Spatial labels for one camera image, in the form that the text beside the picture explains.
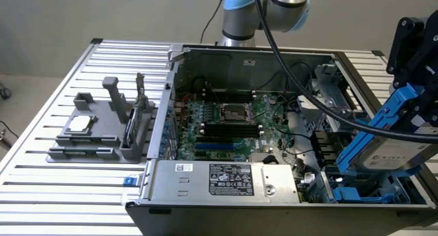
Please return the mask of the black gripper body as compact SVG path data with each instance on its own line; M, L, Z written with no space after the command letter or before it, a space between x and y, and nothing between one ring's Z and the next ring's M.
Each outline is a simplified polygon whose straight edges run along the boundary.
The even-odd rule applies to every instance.
M423 55L425 64L429 67L437 67L437 11L434 11L426 21Z

